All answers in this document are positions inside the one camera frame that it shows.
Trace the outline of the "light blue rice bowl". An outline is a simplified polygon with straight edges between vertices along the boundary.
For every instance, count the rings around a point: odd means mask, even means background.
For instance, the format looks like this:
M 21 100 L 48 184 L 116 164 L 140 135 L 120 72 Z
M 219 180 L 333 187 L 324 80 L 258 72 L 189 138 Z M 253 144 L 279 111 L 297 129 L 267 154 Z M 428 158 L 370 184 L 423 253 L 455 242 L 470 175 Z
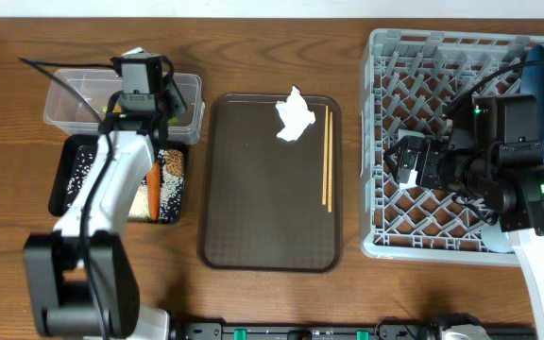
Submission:
M 412 136 L 412 137 L 419 137 L 419 138 L 425 138 L 425 135 L 421 132 L 417 131 L 411 131 L 406 129 L 400 129 L 398 132 L 399 140 L 401 140 L 404 137 Z M 405 183 L 401 182 L 399 184 L 399 188 L 401 190 L 408 190 L 412 189 L 417 186 L 416 184 L 417 180 L 417 172 L 415 170 L 412 170 L 410 172 L 410 175 L 408 176 L 408 179 Z

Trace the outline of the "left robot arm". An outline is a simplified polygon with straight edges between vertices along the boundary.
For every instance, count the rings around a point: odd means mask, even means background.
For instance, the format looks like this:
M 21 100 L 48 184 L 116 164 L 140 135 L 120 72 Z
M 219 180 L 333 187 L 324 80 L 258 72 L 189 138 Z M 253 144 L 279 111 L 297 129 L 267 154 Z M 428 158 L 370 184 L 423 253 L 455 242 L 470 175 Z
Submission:
M 171 315 L 140 300 L 122 243 L 128 214 L 158 152 L 168 122 L 186 111 L 164 55 L 113 57 L 121 79 L 98 124 L 92 168 L 49 233 L 30 234 L 23 248 L 35 328 L 43 337 L 172 339 Z

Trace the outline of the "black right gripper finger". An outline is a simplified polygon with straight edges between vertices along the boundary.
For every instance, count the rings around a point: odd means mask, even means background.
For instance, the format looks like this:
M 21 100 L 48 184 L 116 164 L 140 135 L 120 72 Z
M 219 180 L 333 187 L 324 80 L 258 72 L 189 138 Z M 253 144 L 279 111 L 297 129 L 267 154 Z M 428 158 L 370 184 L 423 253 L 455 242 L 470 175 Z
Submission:
M 397 184 L 404 184 L 405 183 L 405 171 L 403 168 L 400 167 L 400 165 L 392 160 L 385 161 L 384 162 L 387 168 L 390 171 L 390 174 L 393 178 L 393 180 Z
M 403 154 L 412 148 L 417 149 L 417 137 L 403 137 L 384 152 L 383 159 L 385 161 L 400 160 Z

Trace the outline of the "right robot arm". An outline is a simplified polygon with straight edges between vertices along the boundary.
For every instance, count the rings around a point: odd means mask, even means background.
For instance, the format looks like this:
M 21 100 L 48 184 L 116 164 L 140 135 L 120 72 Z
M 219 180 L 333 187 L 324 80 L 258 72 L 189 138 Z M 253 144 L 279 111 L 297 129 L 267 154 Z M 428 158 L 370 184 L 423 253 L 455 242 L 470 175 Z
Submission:
M 446 141 L 406 135 L 383 161 L 394 181 L 480 199 L 507 234 L 544 339 L 544 119 L 535 98 L 470 97 L 450 113 Z

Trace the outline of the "white napkin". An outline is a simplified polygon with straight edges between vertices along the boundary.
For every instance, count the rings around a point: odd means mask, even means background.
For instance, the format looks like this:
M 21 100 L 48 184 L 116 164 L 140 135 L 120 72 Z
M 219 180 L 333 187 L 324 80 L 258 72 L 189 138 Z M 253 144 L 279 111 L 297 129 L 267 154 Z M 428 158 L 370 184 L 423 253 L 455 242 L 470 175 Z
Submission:
M 277 133 L 279 139 L 285 142 L 295 142 L 309 125 L 315 123 L 315 114 L 309 110 L 300 90 L 292 87 L 292 91 L 284 101 L 275 105 L 283 128 Z

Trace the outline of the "orange carrot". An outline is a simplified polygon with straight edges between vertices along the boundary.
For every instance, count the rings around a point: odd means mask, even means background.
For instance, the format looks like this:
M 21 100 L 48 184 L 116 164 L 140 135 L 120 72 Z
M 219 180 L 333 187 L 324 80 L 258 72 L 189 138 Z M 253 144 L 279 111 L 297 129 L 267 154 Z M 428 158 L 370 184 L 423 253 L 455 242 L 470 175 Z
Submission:
M 161 166 L 155 161 L 146 174 L 149 217 L 152 221 L 159 219 L 161 196 Z

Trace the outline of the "yellow green snack wrapper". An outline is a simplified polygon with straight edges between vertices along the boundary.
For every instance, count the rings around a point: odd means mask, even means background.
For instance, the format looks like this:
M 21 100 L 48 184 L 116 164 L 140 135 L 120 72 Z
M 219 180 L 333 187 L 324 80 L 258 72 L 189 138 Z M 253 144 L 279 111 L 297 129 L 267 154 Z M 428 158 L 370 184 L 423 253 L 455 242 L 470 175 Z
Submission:
M 114 113 L 121 113 L 122 109 L 121 107 L 116 104 L 114 108 L 112 109 Z M 185 116 L 184 113 L 174 113 L 168 120 L 167 124 L 170 126 L 179 126 L 181 123 L 181 119 Z

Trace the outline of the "wooden chopstick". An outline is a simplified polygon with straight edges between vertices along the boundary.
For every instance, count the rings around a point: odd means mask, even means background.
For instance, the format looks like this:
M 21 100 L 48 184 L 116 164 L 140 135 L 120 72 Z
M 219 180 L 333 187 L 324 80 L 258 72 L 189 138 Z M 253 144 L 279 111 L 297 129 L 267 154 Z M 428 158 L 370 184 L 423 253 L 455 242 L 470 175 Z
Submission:
M 328 138 L 329 138 L 329 108 L 325 106 L 325 121 L 324 121 L 324 137 L 323 137 L 323 180 L 322 180 L 322 204 L 327 205 L 327 187 L 328 187 Z
M 328 136 L 328 213 L 332 213 L 332 163 L 333 163 L 333 112 L 329 115 L 329 136 Z

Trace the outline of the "brown food scrap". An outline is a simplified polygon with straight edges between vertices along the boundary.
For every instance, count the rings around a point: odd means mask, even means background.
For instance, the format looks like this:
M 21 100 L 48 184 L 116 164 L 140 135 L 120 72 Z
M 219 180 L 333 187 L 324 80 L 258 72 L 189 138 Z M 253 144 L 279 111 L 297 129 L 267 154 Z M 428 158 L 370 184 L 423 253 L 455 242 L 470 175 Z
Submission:
M 184 176 L 184 155 L 176 149 L 167 150 L 164 154 L 166 171 L 176 177 Z

